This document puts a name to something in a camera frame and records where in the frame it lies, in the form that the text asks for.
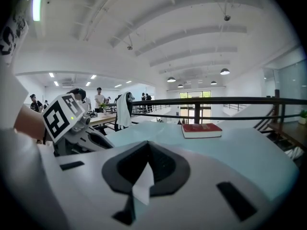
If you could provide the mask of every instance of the white t-shirt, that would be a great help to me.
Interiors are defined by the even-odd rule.
[[[91,99],[86,97],[84,101],[79,101],[79,103],[83,107],[85,112],[89,111],[89,104],[91,103]]]
[[[102,94],[97,94],[95,95],[95,99],[97,99],[100,103],[103,103],[105,97]],[[99,105],[96,101],[95,101],[95,108],[99,108]]]

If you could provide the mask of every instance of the white flower pot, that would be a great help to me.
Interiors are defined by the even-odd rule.
[[[306,124],[306,119],[303,118],[303,117],[299,117],[298,123],[302,124],[302,125],[305,125]]]

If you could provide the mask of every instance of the white towel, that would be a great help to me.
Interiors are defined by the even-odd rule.
[[[127,102],[126,102],[126,95],[129,92],[125,92],[120,96],[120,98],[116,102],[117,107],[117,124],[119,128],[129,127],[132,125],[131,117],[128,111]]]

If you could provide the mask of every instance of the white table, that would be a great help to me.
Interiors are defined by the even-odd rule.
[[[181,125],[145,121],[107,138],[116,147],[149,140],[216,158],[251,180],[270,200],[285,196],[299,173],[278,146],[253,128],[224,129],[220,138],[185,139]]]
[[[107,113],[106,115],[104,113],[98,113],[97,117],[92,117],[90,125],[103,125],[108,122],[115,121],[116,119],[116,113]]]

